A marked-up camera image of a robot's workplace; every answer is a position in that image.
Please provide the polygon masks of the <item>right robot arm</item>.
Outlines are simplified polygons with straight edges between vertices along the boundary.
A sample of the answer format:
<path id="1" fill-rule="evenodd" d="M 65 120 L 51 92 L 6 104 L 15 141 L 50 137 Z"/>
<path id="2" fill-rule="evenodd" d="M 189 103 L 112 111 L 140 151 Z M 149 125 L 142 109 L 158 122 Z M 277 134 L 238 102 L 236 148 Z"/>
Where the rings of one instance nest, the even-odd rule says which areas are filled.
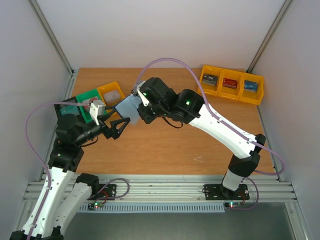
<path id="1" fill-rule="evenodd" d="M 210 104 L 205 104 L 204 98 L 195 91 L 184 89 L 175 93 L 158 77 L 141 82 L 136 91 L 141 98 L 137 111 L 146 124 L 162 118 L 190 125 L 209 134 L 233 153 L 220 191 L 225 198 L 234 197 L 243 178 L 257 168 L 266 137 L 237 127 Z"/>

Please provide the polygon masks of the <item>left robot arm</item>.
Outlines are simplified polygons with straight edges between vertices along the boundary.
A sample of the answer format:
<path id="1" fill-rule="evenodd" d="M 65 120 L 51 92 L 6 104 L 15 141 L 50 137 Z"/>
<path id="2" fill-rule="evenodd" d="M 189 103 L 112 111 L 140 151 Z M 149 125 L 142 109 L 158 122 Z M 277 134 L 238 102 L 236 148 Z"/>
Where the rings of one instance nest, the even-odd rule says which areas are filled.
<path id="1" fill-rule="evenodd" d="M 21 230 L 12 232 L 12 240 L 62 240 L 80 206 L 87 199 L 96 199 L 103 187 L 96 175 L 82 173 L 76 178 L 71 193 L 63 195 L 68 183 L 75 175 L 84 155 L 83 145 L 99 135 L 106 139 L 117 139 L 130 122 L 129 117 L 105 124 L 114 112 L 103 114 L 105 106 L 96 101 L 90 106 L 94 121 L 83 124 L 71 113 L 57 120 L 57 138 L 53 144 L 48 164 L 45 165 L 46 179 L 37 202 Z"/>

